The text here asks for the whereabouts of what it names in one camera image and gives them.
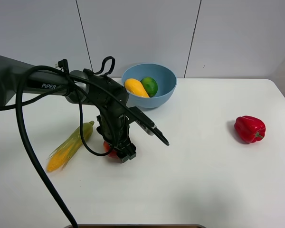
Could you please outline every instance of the red tomato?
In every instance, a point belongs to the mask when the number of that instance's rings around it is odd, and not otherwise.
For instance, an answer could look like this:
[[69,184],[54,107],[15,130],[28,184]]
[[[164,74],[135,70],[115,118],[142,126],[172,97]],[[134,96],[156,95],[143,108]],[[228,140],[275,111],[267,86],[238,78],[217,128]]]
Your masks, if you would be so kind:
[[[104,141],[104,150],[105,150],[105,152],[108,152],[110,150],[110,148],[111,148],[110,145],[106,141]],[[111,157],[111,158],[118,158],[117,154],[116,154],[116,150],[112,150],[112,152],[109,153],[108,156]]]

